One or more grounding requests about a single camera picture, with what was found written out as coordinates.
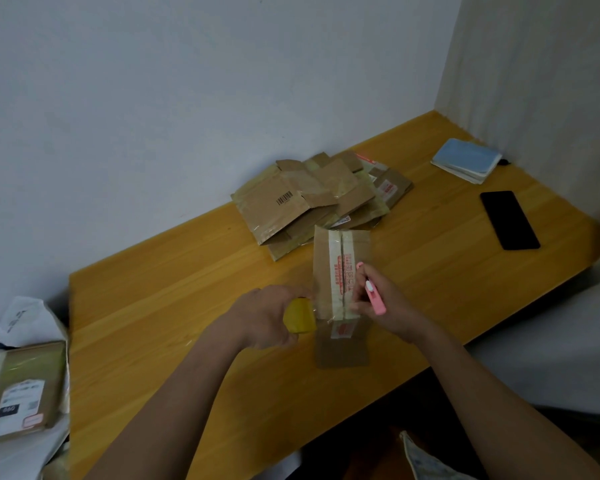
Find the clothing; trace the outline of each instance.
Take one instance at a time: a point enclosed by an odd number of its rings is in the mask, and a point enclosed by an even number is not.
[[[439,459],[419,448],[406,431],[400,433],[404,454],[409,460],[415,480],[475,480],[474,477],[456,472]]]

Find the phone screen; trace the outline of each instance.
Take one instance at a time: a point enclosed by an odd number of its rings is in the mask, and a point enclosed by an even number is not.
[[[504,250],[540,248],[536,233],[512,191],[483,192],[480,199]]]

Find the person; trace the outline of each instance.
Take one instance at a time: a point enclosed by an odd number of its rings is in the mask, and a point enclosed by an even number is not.
[[[386,313],[366,301],[365,281],[376,284]],[[136,414],[86,476],[87,480],[184,479],[216,393],[233,359],[246,347],[292,346],[282,316],[308,290],[282,285],[252,290],[209,325],[163,386]],[[416,345],[429,361],[491,479],[600,479],[600,466],[572,439],[515,395],[451,334],[426,318],[375,267],[357,271],[352,309]],[[426,475],[469,478],[426,457],[404,439],[409,457]],[[420,476],[413,470],[416,478]]]

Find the barcode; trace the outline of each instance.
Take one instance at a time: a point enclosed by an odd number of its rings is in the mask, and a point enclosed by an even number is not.
[[[276,199],[276,202],[278,202],[278,205],[282,205],[282,204],[284,204],[284,202],[288,201],[291,197],[293,197],[293,194],[289,191],[289,192],[285,193],[284,195],[282,195],[281,197],[278,197]]]

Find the blue notebook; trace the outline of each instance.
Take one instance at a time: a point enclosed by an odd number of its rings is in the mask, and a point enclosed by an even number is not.
[[[472,184],[481,184],[501,158],[502,153],[486,146],[449,138],[431,163]]]

